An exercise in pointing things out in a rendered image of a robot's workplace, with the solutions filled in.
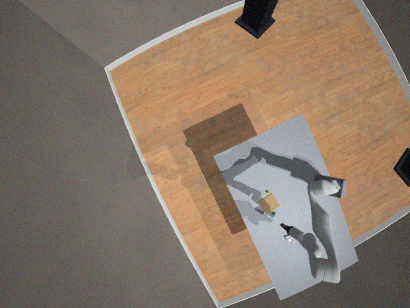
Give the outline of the tan square mat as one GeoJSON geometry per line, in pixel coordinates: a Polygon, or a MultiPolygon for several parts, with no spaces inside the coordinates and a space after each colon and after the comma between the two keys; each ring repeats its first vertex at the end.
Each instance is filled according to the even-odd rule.
{"type": "Polygon", "coordinates": [[[265,197],[263,200],[261,200],[259,203],[261,204],[261,206],[267,214],[269,214],[274,209],[280,206],[280,204],[278,203],[278,201],[272,193],[265,197]]]}

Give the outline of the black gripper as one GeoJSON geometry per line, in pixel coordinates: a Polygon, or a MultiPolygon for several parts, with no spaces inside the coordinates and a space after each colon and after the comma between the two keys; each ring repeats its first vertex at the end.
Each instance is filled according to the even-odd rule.
{"type": "MultiPolygon", "coordinates": [[[[281,223],[281,224],[282,224],[282,223],[281,223]]],[[[283,229],[285,229],[285,230],[287,229],[287,230],[286,230],[286,231],[287,231],[287,234],[289,234],[289,230],[290,230],[293,226],[287,226],[287,225],[285,226],[285,224],[282,224],[282,225],[281,225],[281,224],[280,224],[280,226],[282,226],[283,229]]]]}

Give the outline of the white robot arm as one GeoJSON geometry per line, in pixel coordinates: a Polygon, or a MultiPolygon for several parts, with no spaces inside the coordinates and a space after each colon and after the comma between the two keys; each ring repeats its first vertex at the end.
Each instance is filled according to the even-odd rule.
{"type": "Polygon", "coordinates": [[[317,202],[317,197],[335,194],[339,191],[339,189],[340,186],[336,180],[334,180],[334,182],[333,180],[329,182],[321,179],[307,185],[311,206],[312,229],[316,237],[324,246],[328,259],[320,258],[321,249],[317,244],[315,235],[312,233],[305,234],[299,229],[292,227],[289,230],[289,234],[284,235],[284,238],[289,242],[294,243],[294,239],[296,239],[303,248],[307,249],[310,269],[313,277],[317,280],[331,283],[339,283],[340,268],[335,249],[331,218],[329,214],[319,205],[317,202]]]}

